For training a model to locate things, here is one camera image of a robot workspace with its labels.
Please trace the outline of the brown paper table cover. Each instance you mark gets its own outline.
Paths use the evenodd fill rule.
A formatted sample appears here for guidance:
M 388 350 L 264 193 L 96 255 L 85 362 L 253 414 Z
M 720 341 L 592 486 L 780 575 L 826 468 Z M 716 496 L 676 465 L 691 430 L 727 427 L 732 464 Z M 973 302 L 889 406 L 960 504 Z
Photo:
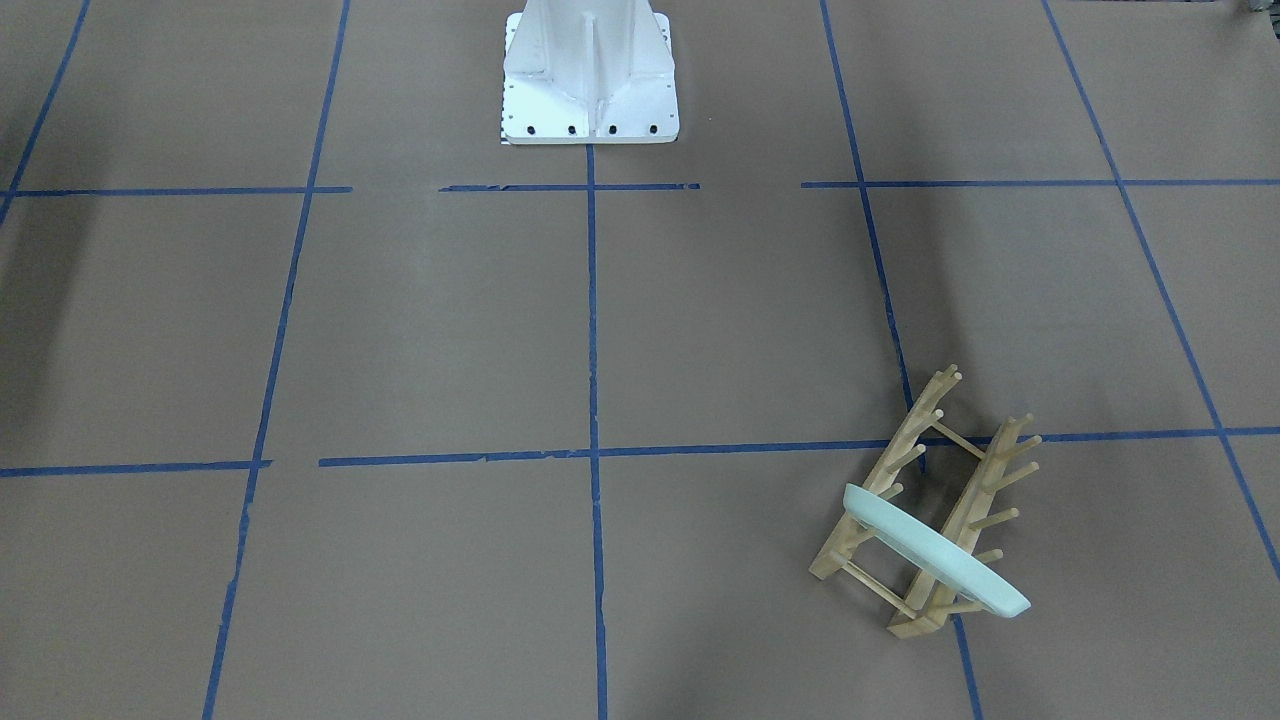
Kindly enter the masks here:
M 3 4 L 5 719 L 1277 716 L 1267 15 L 660 1 L 676 142 L 512 147 L 520 8 Z M 1030 607 L 900 639 L 950 365 Z

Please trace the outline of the light green plate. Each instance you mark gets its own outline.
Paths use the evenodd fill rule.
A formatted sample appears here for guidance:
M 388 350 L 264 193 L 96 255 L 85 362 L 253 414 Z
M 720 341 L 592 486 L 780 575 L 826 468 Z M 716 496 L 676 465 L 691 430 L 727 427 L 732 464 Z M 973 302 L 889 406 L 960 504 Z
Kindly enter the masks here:
M 980 609 L 1015 618 L 1030 607 L 1030 601 L 998 573 L 878 495 L 847 484 L 844 507 L 883 544 Z

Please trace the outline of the wooden dish rack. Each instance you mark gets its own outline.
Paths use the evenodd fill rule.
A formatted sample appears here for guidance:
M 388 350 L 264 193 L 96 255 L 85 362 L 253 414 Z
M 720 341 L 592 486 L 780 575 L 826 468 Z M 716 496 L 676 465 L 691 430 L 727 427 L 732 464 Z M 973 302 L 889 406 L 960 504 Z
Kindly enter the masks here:
M 850 484 L 860 486 L 890 501 L 993 570 L 993 562 L 1004 556 L 1004 551 L 979 550 L 980 536 L 991 527 L 1019 516 L 1020 512 L 1015 507 L 998 509 L 997 497 L 1018 480 L 1039 470 L 1041 466 L 1036 461 L 1027 462 L 1021 468 L 1016 468 L 1015 461 L 1038 446 L 1042 437 L 1021 437 L 1025 427 L 1033 420 L 1030 414 L 1005 419 L 987 441 L 961 437 L 945 424 L 942 407 L 947 393 L 961 380 L 963 373 L 956 365 L 936 372 L 913 401 L 865 478 Z M 929 480 L 933 486 L 922 491 L 918 503 L 901 505 L 896 500 L 902 492 L 900 478 L 911 465 L 925 460 L 927 441 L 938 441 L 942 446 L 950 445 L 965 454 L 970 474 L 965 480 L 960 480 L 957 475 L 932 477 Z M 897 638 L 909 639 L 932 634 L 966 612 L 993 615 L 892 551 L 909 565 L 911 575 L 905 589 L 897 592 L 856 564 L 858 551 L 868 543 L 892 551 L 870 530 L 851 519 L 844 507 L 835 528 L 810 561 L 808 571 L 819 580 L 846 574 L 864 584 L 892 607 L 893 615 L 887 629 Z

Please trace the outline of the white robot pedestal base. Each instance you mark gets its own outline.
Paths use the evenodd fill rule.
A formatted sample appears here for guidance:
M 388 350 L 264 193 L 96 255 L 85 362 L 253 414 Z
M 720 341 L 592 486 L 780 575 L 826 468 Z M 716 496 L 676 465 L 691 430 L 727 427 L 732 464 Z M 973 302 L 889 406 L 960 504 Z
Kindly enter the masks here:
M 649 1 L 527 1 L 504 26 L 500 140 L 672 143 L 669 18 Z

